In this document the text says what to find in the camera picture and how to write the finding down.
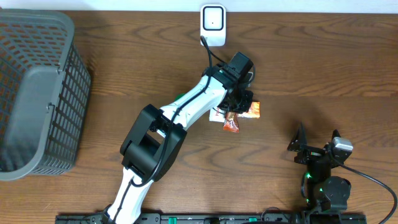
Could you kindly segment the orange snack packet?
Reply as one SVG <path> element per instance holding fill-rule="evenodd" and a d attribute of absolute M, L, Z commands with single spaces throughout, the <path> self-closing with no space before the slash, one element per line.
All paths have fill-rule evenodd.
<path fill-rule="evenodd" d="M 238 114 L 239 118 L 258 119 L 261 117 L 260 102 L 253 101 L 249 110 Z"/>

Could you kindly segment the red chocolate bar wrapper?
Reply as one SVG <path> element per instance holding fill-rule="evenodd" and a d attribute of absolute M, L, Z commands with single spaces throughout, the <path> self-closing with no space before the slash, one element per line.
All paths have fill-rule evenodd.
<path fill-rule="evenodd" d="M 225 131 L 229 131 L 229 132 L 232 132 L 232 133 L 238 133 L 239 132 L 239 125 L 238 125 L 238 120 L 237 120 L 236 113 L 233 113 L 233 112 L 227 112 L 226 113 L 223 129 Z"/>

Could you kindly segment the white Panadol box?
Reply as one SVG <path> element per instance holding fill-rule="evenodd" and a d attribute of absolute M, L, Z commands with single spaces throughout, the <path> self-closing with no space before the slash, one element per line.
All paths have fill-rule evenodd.
<path fill-rule="evenodd" d="M 210 110 L 209 120 L 212 122 L 224 123 L 226 116 L 225 113 L 225 110 L 222 110 L 218 107 L 212 108 Z"/>

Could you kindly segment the green lid jar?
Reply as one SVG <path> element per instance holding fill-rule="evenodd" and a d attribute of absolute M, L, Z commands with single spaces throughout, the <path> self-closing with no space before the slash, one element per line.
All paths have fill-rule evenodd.
<path fill-rule="evenodd" d="M 174 101 L 179 100 L 179 99 L 180 99 L 181 97 L 183 97 L 184 95 L 185 95 L 185 93 L 178 94 L 178 95 L 175 97 Z"/>

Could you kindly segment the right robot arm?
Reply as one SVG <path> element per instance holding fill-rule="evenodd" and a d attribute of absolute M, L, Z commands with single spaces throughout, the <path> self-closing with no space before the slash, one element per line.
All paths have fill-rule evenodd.
<path fill-rule="evenodd" d="M 309 146 L 304 126 L 301 124 L 287 147 L 296 152 L 294 162 L 303 164 L 307 171 L 302 177 L 301 194 L 307 199 L 308 209 L 314 213 L 338 213 L 346 210 L 351 183 L 333 176 L 331 170 L 342 165 L 352 154 L 350 140 L 342 138 L 338 130 L 323 147 Z"/>

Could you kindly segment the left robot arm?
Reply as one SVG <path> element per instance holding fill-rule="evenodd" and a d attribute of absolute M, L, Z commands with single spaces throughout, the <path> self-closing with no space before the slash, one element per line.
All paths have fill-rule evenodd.
<path fill-rule="evenodd" d="M 212 109 L 247 112 L 253 97 L 247 87 L 253 80 L 253 62 L 238 52 L 228 63 L 210 65 L 200 82 L 173 103 L 143 108 L 121 145 L 123 179 L 103 223 L 134 223 L 149 188 L 174 163 L 188 128 Z"/>

